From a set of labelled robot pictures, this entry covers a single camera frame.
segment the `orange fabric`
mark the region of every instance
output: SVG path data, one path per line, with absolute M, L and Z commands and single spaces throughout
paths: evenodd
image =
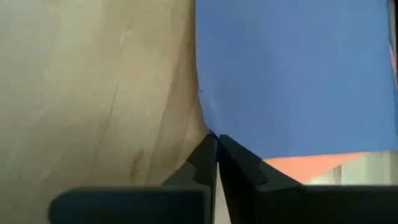
M 350 153 L 264 159 L 264 161 L 289 177 L 301 183 L 306 183 L 312 178 L 342 165 L 346 161 L 359 158 L 361 155 L 362 153 Z

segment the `black plastic piece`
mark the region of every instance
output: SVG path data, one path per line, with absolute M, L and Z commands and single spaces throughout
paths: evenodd
M 302 185 L 228 136 L 220 153 L 232 224 L 398 223 L 396 186 Z
M 213 223 L 217 147 L 217 137 L 207 135 L 160 187 L 68 191 L 52 201 L 49 220 L 53 224 Z

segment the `blue fabric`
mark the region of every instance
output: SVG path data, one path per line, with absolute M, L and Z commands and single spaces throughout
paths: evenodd
M 386 0 L 197 0 L 205 122 L 263 158 L 398 149 Z

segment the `blue cloth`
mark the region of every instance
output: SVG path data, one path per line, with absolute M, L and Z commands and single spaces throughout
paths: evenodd
M 398 149 L 385 0 L 197 0 L 206 125 L 263 158 Z

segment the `black object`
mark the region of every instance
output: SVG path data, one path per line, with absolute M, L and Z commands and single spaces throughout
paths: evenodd
M 217 156 L 232 224 L 398 223 L 397 187 L 305 186 L 212 134 L 162 186 L 71 190 L 51 203 L 50 222 L 213 223 Z

